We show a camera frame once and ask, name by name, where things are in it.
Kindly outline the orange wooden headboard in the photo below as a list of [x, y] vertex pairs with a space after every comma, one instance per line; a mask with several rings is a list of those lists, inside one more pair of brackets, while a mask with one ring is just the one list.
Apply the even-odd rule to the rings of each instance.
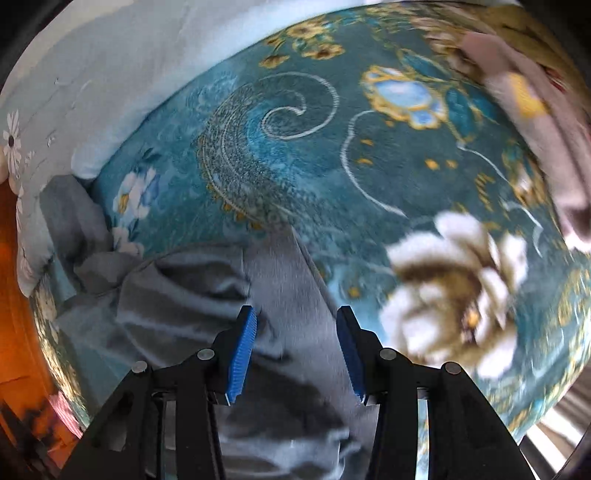
[[55, 479], [77, 437], [49, 403], [57, 393], [16, 279], [16, 195], [1, 185], [1, 477]]

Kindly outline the teal floral bed sheet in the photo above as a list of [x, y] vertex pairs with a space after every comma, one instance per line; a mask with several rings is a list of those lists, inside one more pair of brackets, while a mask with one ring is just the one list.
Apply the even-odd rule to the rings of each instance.
[[260, 307], [238, 405], [218, 413], [231, 479], [358, 479], [365, 414], [332, 303], [430, 367], [460, 363], [521, 439], [590, 356], [590, 261], [567, 250], [544, 170], [497, 102], [453, 65], [479, 10], [382, 5], [284, 29], [149, 113], [87, 192], [134, 301], [167, 305], [173, 254], [214, 248], [186, 287], [204, 314], [135, 314], [120, 287], [71, 297], [53, 263], [35, 300], [44, 350], [88, 426], [129, 359], [179, 359], [238, 302]]

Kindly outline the pink folded garment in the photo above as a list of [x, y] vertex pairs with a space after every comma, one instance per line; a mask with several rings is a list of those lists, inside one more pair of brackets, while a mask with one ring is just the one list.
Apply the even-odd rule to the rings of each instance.
[[470, 32], [460, 48], [538, 158], [566, 245], [588, 253], [590, 139], [574, 108], [538, 64], [501, 38]]

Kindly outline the light blue floral quilt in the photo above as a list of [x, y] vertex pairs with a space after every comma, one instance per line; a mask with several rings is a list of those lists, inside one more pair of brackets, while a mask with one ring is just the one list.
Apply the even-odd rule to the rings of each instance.
[[38, 196], [52, 177], [94, 179], [193, 78], [288, 26], [344, 9], [344, 1], [71, 3], [27, 47], [1, 93], [22, 293], [32, 292], [51, 256]]

